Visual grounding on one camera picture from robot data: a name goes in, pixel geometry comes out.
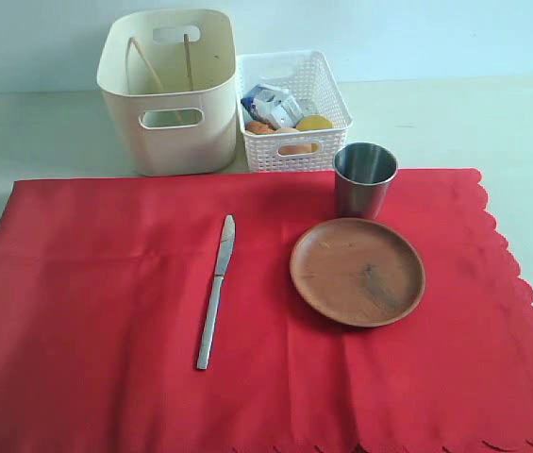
knife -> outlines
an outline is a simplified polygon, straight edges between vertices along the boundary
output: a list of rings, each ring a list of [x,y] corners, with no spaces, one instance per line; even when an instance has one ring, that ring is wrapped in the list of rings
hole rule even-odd
[[[234,243],[235,219],[232,215],[228,214],[225,218],[225,225],[222,228],[216,270],[213,273],[213,283],[211,284],[208,314],[206,315],[206,323],[203,326],[203,335],[201,336],[201,348],[199,349],[199,358],[197,359],[197,369],[199,370],[206,370],[208,368],[209,352],[211,351],[213,332],[216,327],[216,315],[218,314],[218,306],[220,305],[220,288],[222,288],[222,283],[225,280],[226,267],[228,267],[228,263],[230,262]]]

metal cup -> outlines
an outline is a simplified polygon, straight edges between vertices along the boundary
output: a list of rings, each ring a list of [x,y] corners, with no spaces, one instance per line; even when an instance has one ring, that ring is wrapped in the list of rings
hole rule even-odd
[[[386,148],[351,143],[333,157],[338,217],[374,219],[398,172],[398,161]]]

brown plate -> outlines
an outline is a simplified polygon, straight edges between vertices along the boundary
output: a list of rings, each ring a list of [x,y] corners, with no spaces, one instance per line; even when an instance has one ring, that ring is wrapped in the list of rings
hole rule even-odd
[[[297,291],[323,315],[350,326],[383,326],[407,316],[425,289],[415,249],[391,229],[335,219],[309,229],[291,254]]]

white table surface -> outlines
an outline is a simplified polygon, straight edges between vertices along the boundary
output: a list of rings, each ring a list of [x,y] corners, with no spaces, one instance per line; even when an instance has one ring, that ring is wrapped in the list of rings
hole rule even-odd
[[[403,167],[475,167],[488,211],[533,286],[533,76],[342,84],[348,141]],[[225,169],[246,170],[238,156]],[[24,178],[134,176],[99,92],[0,94],[0,215]]]

white storage bin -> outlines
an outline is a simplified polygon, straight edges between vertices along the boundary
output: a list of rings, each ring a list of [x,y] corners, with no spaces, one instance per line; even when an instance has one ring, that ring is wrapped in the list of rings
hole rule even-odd
[[[187,77],[185,34],[194,91]],[[142,45],[164,92],[130,45],[131,37]],[[112,25],[96,78],[140,173],[207,173],[232,160],[235,67],[232,27],[222,12],[158,9],[130,14]]]
[[[334,128],[288,134],[247,133],[244,125],[251,117],[241,106],[241,99],[259,83],[289,89],[302,107],[325,116]],[[317,51],[238,56],[237,103],[247,163],[252,172],[331,169],[333,155],[345,145],[348,127],[352,125],[325,56]],[[289,156],[279,154],[282,146],[298,143],[316,143],[313,147],[316,151]]]

